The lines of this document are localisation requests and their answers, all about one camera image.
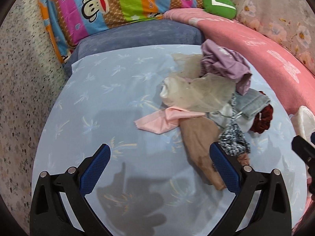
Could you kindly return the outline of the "beige tulle pearl cloth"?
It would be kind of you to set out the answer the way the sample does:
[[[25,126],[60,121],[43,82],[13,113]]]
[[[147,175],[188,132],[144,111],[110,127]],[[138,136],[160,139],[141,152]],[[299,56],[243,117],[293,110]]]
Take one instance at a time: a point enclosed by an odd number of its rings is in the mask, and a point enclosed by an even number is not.
[[[171,57],[176,68],[163,80],[160,92],[166,106],[215,112],[228,104],[235,92],[233,80],[212,73],[201,76],[201,54],[174,53]]]

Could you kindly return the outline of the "leopard print cloth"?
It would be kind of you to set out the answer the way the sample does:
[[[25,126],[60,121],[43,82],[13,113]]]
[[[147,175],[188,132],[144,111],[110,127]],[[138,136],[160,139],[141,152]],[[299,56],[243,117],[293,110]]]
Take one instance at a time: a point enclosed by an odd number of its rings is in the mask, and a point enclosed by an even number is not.
[[[233,93],[231,98],[232,116],[230,122],[224,128],[219,136],[218,143],[228,156],[240,156],[244,153],[250,153],[250,145],[245,139],[245,134],[236,120],[240,114],[235,110],[236,96]]]

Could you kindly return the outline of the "grey floral quilt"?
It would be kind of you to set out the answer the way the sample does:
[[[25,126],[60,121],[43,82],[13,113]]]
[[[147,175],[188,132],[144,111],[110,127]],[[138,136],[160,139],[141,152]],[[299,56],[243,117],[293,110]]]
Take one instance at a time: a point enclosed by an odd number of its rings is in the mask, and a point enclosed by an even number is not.
[[[275,41],[314,73],[314,12],[306,0],[231,0],[236,20]]]

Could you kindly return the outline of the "colourful monkey print pillow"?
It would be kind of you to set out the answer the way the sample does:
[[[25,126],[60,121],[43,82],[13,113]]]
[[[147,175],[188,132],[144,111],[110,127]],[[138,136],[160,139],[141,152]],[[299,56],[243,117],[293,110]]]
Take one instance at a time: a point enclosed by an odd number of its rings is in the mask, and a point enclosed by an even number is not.
[[[66,63],[78,43],[129,23],[161,19],[170,9],[201,8],[203,0],[38,0],[58,60]]]

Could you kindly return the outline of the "tan stocking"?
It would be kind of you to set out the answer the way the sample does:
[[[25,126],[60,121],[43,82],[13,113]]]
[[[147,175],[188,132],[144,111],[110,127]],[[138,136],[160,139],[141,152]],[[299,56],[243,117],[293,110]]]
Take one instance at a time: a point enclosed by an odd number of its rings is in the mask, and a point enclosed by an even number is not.
[[[219,140],[219,136],[224,129],[218,128],[217,124],[207,117],[181,119],[179,127],[190,161],[217,190],[226,188],[210,159],[209,152],[211,144]],[[249,165],[248,153],[236,158],[241,165]]]

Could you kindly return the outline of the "dark red scrunchie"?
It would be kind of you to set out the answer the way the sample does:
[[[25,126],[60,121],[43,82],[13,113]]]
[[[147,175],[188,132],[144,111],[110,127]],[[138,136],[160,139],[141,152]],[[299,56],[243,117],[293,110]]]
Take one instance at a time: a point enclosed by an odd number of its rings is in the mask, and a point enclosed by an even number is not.
[[[250,130],[254,133],[262,134],[270,128],[273,119],[273,106],[268,97],[263,97],[265,95],[263,91],[259,91],[259,93],[260,95],[254,101],[254,121]]]

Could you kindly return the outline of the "blue-grey plush blanket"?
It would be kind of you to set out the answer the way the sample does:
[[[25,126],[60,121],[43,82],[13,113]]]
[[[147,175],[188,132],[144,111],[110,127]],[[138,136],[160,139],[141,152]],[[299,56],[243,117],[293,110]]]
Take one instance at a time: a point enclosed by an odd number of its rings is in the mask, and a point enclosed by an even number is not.
[[[204,34],[194,26],[168,19],[141,21],[82,39],[63,67],[69,77],[72,64],[88,55],[148,45],[201,45],[204,41]]]

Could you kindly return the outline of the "grey-blue sock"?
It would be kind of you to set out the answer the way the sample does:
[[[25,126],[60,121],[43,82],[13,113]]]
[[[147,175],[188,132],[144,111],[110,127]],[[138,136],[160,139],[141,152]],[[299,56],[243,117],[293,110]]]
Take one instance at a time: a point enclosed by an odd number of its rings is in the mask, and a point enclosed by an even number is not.
[[[267,95],[252,88],[250,88],[245,95],[236,92],[235,97],[235,111],[248,120],[253,119],[271,102]]]

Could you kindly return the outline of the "pink fleece blanket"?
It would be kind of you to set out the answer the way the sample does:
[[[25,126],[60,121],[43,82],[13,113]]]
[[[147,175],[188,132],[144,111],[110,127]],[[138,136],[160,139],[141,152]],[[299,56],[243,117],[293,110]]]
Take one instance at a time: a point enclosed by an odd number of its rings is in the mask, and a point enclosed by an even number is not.
[[[276,42],[202,9],[172,9],[163,18],[197,27],[205,38],[242,54],[271,86],[288,114],[296,114],[302,105],[314,114],[314,75]]]

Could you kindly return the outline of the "pink cloth strip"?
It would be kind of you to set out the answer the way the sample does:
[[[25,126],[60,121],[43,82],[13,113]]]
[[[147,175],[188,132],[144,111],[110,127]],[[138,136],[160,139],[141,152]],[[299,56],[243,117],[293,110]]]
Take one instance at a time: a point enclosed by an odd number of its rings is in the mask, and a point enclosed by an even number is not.
[[[160,135],[178,127],[181,119],[204,117],[205,115],[204,112],[189,111],[172,106],[135,120],[134,124],[140,130]]]

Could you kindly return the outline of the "purple garment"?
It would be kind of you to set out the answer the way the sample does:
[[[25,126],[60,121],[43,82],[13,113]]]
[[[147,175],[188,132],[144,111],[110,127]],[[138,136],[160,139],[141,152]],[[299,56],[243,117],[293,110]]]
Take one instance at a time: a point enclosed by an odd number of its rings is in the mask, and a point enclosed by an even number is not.
[[[249,63],[238,52],[206,40],[201,45],[201,76],[214,74],[228,78],[236,83],[236,91],[245,95],[250,87],[251,70]]]

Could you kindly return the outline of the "green check mark cushion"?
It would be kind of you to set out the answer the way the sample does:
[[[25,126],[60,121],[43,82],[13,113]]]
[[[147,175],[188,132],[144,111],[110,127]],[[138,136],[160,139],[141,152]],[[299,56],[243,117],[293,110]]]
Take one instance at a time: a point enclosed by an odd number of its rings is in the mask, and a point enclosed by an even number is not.
[[[227,19],[234,19],[236,6],[231,0],[203,0],[204,11]]]

